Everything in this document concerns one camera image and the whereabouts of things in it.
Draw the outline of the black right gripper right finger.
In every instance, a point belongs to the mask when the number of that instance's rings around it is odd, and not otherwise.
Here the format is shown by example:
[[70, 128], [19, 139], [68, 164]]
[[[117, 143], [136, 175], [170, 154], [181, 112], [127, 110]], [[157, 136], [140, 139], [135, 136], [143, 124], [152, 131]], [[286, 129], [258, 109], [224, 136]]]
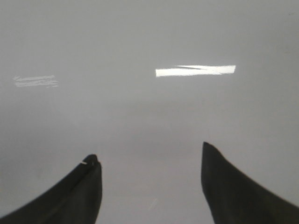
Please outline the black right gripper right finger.
[[212, 144], [202, 146], [201, 185], [216, 224], [297, 224], [298, 206], [261, 186]]

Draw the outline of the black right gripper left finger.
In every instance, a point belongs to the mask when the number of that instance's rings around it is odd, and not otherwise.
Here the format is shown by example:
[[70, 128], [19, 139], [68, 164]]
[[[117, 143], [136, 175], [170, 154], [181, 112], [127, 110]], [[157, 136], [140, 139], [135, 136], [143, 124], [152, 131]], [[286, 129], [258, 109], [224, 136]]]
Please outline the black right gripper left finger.
[[102, 200], [102, 166], [85, 157], [66, 177], [28, 204], [1, 217], [2, 224], [94, 224]]

